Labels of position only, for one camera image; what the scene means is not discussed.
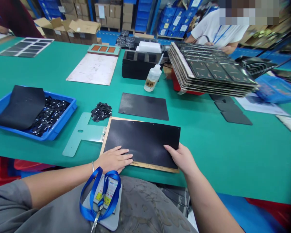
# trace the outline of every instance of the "person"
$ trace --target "person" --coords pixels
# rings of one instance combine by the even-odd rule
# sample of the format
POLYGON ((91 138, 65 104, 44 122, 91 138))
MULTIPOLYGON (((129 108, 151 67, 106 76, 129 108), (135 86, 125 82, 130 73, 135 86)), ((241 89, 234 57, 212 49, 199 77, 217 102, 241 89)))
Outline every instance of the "person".
POLYGON ((185 40, 186 43, 196 43, 208 46, 216 46, 226 54, 232 54, 239 41, 249 26, 243 25, 220 25, 220 9, 210 12, 196 25, 191 35, 185 40))
POLYGON ((20 0, 0 0, 0 33, 9 29, 17 37, 43 38, 20 0))
MULTIPOLYGON (((243 232, 207 179, 189 149, 179 144, 165 149, 184 173, 200 233, 243 232)), ((42 172, 0 186, 0 232, 90 232, 91 223, 80 213, 84 182, 93 169, 119 173, 133 162, 129 150, 115 147, 94 163, 42 172)), ((121 176, 122 198, 115 232, 196 232, 186 217, 154 184, 121 176)), ((98 224, 96 232, 109 232, 98 224)))

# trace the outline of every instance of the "hand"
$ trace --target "hand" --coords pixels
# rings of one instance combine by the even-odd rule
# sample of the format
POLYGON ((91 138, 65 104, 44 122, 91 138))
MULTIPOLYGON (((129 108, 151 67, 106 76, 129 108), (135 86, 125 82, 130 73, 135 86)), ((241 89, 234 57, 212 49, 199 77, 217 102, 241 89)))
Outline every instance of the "hand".
POLYGON ((131 159, 133 155, 125 154, 129 150, 120 150, 121 147, 122 146, 114 147, 113 149, 110 149, 99 156, 99 158, 94 162, 94 169, 101 167, 104 174, 112 170, 115 170, 120 174, 125 166, 133 162, 131 159))
POLYGON ((175 164, 185 175, 193 174, 198 167, 190 150, 179 143, 179 149, 175 150, 171 146, 164 145, 165 149, 169 152, 175 164))
POLYGON ((214 46, 214 43, 212 43, 212 42, 206 42, 204 45, 207 45, 207 46, 214 46))

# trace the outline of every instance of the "red stool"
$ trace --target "red stool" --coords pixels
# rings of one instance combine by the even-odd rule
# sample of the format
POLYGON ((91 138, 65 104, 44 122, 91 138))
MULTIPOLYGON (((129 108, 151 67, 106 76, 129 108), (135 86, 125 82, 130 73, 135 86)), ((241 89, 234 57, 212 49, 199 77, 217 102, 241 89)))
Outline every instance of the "red stool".
POLYGON ((0 157, 0 186, 21 178, 20 176, 8 175, 8 161, 9 158, 0 157))
POLYGON ((16 170, 21 170, 25 172, 38 172, 42 171, 47 168, 56 167, 55 165, 49 165, 44 163, 36 163, 36 162, 29 162, 26 160, 18 160, 15 159, 14 161, 14 168, 16 170))

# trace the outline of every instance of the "blue plastic tray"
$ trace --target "blue plastic tray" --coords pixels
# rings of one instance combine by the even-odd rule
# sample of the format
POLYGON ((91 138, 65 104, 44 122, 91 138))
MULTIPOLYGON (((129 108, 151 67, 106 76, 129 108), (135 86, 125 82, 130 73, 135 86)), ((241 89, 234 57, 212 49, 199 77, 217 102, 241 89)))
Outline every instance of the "blue plastic tray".
POLYGON ((256 94, 266 102, 275 104, 291 102, 291 84, 285 80, 264 74, 255 81, 261 85, 256 94))
MULTIPOLYGON (((45 140, 50 140, 53 141, 57 135, 59 134, 59 132, 61 131, 61 129, 64 127, 64 125, 67 123, 67 121, 69 120, 69 118, 71 117, 72 113, 76 110, 76 108, 78 107, 76 104, 76 99, 65 96, 65 95, 59 95, 59 94, 55 94, 55 93, 51 93, 51 92, 47 92, 44 91, 45 97, 52 97, 53 99, 58 99, 58 100, 64 100, 70 103, 70 105, 68 106, 68 108, 63 112, 63 114, 61 115, 61 117, 58 119, 58 121, 53 125, 53 127, 49 130, 46 131, 41 137, 29 134, 28 131, 20 131, 20 130, 16 130, 16 129, 12 129, 12 128, 8 128, 8 127, 4 127, 4 126, 0 126, 1 129, 5 129, 38 141, 45 141, 45 140)), ((3 110, 6 108, 6 106, 8 105, 9 101, 10 101, 10 96, 11 93, 7 94, 6 96, 4 96, 1 100, 0 100, 0 114, 3 112, 3 110)))

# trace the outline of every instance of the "finger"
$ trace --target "finger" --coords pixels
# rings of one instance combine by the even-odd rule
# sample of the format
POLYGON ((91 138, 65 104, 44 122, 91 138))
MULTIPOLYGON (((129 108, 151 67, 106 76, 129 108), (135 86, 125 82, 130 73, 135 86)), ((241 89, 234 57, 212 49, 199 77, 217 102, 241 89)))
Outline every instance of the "finger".
POLYGON ((133 162, 132 159, 122 160, 122 161, 120 162, 120 166, 125 167, 125 166, 131 164, 132 162, 133 162))
POLYGON ((169 152, 169 154, 174 157, 179 155, 179 152, 177 152, 175 149, 173 149, 171 146, 169 145, 164 145, 165 149, 169 152))
POLYGON ((121 154, 125 154, 129 151, 129 149, 121 149, 121 150, 117 150, 115 152, 116 155, 121 155, 121 154))
POLYGON ((133 154, 119 155, 118 161, 126 160, 132 158, 133 154))
POLYGON ((106 152, 113 152, 113 151, 116 151, 116 150, 119 150, 122 146, 117 146, 117 147, 114 147, 113 149, 110 149, 106 152))

